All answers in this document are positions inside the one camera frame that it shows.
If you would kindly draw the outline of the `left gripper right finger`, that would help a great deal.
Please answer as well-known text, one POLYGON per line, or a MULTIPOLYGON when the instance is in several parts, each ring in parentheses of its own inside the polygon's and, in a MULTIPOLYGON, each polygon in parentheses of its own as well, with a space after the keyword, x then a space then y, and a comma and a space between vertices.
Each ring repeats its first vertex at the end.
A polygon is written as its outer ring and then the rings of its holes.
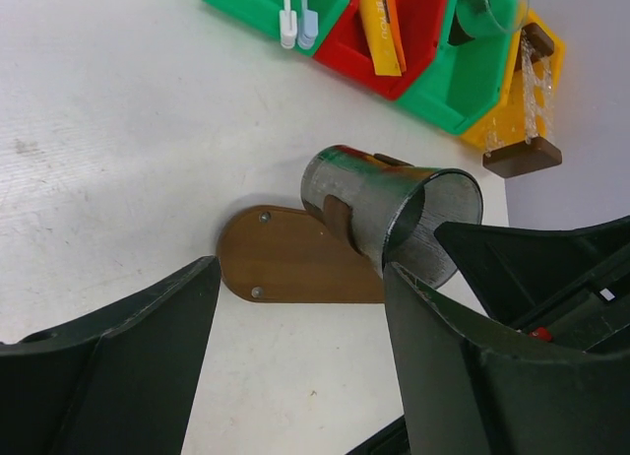
POLYGON ((629 222, 436 230, 481 312, 385 271, 415 454, 629 450, 629 222))

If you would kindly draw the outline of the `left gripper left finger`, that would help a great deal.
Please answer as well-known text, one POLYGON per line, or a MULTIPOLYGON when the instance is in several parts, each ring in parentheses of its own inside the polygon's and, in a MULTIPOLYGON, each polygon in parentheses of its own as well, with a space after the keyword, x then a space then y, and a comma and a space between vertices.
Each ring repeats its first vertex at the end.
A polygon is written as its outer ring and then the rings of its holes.
POLYGON ((1 348, 5 454, 177 454, 221 285, 205 256, 1 348))

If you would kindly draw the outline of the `clear acrylic toothbrush rack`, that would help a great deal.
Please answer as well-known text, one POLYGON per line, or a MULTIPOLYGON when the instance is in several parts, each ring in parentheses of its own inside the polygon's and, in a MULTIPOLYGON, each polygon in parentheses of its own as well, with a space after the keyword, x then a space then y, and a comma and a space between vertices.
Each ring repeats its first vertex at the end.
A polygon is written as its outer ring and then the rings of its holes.
POLYGON ((507 104, 492 118, 483 166, 512 178, 562 164, 554 110, 563 68, 563 43, 542 25, 523 26, 507 104))

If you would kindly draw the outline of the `grey glass cup with holder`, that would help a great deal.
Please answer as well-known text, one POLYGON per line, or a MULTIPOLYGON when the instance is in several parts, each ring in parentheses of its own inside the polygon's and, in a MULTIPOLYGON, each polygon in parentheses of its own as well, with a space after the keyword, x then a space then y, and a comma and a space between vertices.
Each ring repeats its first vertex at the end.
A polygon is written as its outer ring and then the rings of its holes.
POLYGON ((398 263, 434 289, 457 267, 434 232, 444 223, 480 224, 478 182, 457 168, 419 167, 344 145, 308 164, 300 197, 306 212, 377 273, 398 263))

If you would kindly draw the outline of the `brown oval wooden tray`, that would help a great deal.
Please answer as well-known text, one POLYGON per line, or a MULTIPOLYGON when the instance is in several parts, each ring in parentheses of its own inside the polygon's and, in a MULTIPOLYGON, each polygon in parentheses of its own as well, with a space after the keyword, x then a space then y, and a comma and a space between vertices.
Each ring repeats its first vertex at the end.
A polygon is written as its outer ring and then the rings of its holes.
POLYGON ((238 212, 220 233, 217 255, 222 281, 250 302, 385 301, 370 262, 302 210, 257 205, 238 212))

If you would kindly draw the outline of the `white toothbrush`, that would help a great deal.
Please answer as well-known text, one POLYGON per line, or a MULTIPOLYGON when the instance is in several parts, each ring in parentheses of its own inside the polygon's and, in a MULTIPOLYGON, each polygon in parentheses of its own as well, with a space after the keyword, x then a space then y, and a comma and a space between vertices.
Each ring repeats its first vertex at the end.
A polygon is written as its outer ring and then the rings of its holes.
POLYGON ((291 8, 291 0, 283 0, 279 11, 280 42, 284 49, 294 49, 297 38, 297 16, 291 8))

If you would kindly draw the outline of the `light blue toothbrush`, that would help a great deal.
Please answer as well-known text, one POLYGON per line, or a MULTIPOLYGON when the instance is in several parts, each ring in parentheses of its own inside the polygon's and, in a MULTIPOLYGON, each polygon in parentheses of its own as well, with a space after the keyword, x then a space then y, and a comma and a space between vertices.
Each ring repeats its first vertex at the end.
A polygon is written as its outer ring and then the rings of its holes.
POLYGON ((308 0, 300 0, 301 14, 298 21, 298 46, 303 50, 311 49, 319 35, 318 13, 309 8, 308 0))

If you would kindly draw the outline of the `yellow toothpaste tube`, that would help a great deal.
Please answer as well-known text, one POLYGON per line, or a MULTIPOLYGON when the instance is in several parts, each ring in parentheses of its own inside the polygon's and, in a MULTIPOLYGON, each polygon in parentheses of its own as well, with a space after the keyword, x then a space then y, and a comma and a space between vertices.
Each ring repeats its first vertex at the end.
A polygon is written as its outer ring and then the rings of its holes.
POLYGON ((383 0, 359 0, 359 15, 374 74, 381 77, 400 77, 389 17, 383 0))

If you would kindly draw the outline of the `orange toothpaste tube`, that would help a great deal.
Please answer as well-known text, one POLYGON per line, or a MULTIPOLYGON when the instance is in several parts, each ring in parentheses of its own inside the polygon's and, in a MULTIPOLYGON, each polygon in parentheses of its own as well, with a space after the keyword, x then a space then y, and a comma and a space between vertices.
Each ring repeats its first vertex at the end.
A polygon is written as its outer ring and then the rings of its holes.
POLYGON ((391 39, 398 59, 400 76, 402 76, 407 70, 407 62, 402 43, 396 0, 383 0, 383 4, 389 17, 391 39))

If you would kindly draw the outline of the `yellow bin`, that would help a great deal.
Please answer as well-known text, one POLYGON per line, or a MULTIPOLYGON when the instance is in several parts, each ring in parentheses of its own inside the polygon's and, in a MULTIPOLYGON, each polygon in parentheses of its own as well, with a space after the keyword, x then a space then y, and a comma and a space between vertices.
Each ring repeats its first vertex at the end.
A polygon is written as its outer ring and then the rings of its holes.
POLYGON ((464 142, 486 154, 536 136, 552 139, 552 109, 566 46, 532 9, 525 25, 541 30, 552 41, 553 49, 548 55, 540 50, 533 52, 531 66, 523 70, 522 35, 512 35, 498 101, 460 135, 464 142))

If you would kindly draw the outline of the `green bin with cups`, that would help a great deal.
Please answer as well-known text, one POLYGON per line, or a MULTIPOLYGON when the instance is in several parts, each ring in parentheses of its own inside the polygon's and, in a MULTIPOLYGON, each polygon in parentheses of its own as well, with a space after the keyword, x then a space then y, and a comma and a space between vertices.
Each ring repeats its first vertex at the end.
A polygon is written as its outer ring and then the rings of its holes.
POLYGON ((457 0, 446 0, 437 51, 396 100, 415 117, 460 135, 498 101, 512 34, 472 39, 455 20, 457 0))

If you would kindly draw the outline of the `clear glass cup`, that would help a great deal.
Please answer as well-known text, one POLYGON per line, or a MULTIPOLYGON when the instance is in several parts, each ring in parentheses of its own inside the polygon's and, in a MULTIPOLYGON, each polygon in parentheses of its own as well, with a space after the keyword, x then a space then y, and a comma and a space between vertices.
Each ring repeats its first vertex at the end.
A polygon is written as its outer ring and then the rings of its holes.
POLYGON ((512 34, 525 24, 530 0, 457 0, 455 20, 472 39, 512 34))

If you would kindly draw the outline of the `red bin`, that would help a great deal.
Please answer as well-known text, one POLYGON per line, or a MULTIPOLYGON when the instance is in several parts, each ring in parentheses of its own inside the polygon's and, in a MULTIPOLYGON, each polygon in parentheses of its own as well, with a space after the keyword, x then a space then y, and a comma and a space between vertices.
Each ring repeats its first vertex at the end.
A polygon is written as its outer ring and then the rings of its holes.
POLYGON ((349 0, 314 58, 389 100, 424 74, 446 42, 456 0, 349 0))

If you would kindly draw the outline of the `green bin with toothbrushes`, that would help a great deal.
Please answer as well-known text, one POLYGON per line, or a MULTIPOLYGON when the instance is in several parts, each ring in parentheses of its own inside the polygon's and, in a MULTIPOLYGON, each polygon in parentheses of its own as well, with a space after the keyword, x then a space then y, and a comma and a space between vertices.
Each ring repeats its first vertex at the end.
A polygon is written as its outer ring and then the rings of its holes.
MULTIPOLYGON (((280 40, 280 11, 284 0, 202 0, 242 24, 280 40)), ((329 35, 350 0, 306 0, 306 7, 318 14, 318 36, 309 49, 297 44, 295 50, 312 57, 329 35)))

